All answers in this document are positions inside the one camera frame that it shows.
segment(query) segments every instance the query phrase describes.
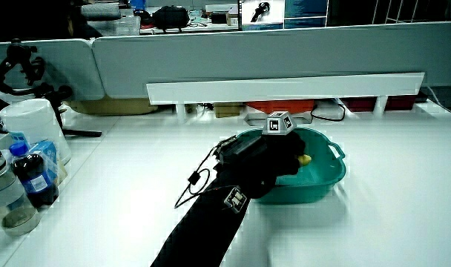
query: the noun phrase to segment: dark soda bottle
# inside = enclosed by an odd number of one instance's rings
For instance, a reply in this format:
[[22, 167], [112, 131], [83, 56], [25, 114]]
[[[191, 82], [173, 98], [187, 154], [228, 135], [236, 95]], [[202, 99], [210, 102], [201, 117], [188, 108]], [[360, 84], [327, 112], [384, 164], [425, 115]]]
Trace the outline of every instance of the dark soda bottle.
[[17, 142], [10, 146], [10, 152], [14, 155], [11, 163], [13, 173], [24, 186], [27, 197], [34, 207], [52, 205], [59, 196], [59, 189], [49, 177], [42, 156], [29, 154], [28, 151], [25, 142]]

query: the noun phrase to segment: bottle label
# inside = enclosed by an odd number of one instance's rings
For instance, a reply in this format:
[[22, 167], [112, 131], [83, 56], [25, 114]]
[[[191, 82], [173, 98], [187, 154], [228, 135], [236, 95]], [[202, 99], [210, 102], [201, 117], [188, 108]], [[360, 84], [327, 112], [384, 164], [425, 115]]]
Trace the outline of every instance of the bottle label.
[[45, 190], [52, 182], [46, 171], [43, 171], [38, 177], [23, 181], [22, 184], [28, 194], [35, 194]]

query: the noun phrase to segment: blue bottle cap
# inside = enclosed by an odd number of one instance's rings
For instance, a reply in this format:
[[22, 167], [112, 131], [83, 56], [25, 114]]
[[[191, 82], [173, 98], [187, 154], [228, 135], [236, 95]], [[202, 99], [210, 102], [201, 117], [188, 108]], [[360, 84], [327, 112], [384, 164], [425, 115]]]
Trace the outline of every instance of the blue bottle cap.
[[29, 150], [30, 148], [27, 146], [25, 142], [16, 142], [10, 145], [10, 152], [13, 156], [23, 156]]

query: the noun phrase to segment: teal plastic basin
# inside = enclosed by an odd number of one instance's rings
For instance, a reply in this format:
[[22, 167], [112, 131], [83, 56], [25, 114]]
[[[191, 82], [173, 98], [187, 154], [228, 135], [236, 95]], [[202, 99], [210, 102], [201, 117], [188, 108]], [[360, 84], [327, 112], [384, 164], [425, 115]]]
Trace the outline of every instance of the teal plastic basin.
[[[343, 158], [346, 156], [339, 145], [329, 141], [322, 133], [308, 129], [295, 128], [294, 131], [306, 143], [305, 154], [312, 161], [298, 170], [296, 175], [285, 175], [277, 178], [275, 187], [264, 197], [261, 203], [295, 204], [316, 202], [325, 197], [336, 182], [346, 174]], [[237, 138], [248, 140], [260, 136], [261, 129], [240, 133]]]

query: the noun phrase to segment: white cable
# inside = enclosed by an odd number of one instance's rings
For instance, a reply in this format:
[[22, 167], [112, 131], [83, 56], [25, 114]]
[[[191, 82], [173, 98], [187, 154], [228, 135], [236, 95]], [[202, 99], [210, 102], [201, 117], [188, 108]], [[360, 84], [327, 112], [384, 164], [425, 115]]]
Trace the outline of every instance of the white cable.
[[430, 86], [427, 86], [427, 88], [428, 88], [428, 90], [430, 90], [430, 92], [432, 93], [433, 97], [434, 97], [435, 100], [436, 100], [436, 103], [437, 103], [440, 107], [442, 107], [444, 110], [446, 110], [446, 111], [448, 111], [448, 112], [451, 113], [451, 111], [450, 111], [449, 109], [445, 108], [445, 107], [440, 103], [440, 101], [438, 100], [438, 97], [436, 97], [435, 92], [433, 91], [433, 89], [432, 89]]

